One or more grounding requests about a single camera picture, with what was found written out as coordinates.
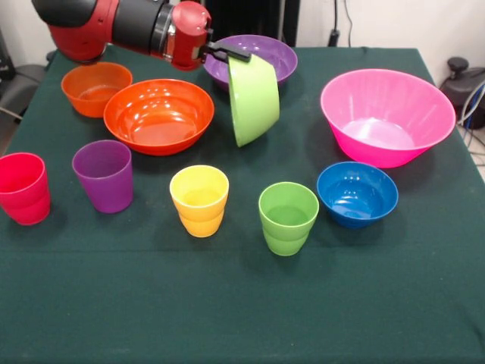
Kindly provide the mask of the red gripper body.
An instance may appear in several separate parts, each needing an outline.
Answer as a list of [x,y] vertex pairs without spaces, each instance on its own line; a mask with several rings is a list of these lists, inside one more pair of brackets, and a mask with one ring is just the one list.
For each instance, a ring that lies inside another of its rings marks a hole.
[[192,71],[202,64],[200,55],[208,39],[211,15],[198,2],[182,1],[171,13],[175,28],[171,64],[182,71]]

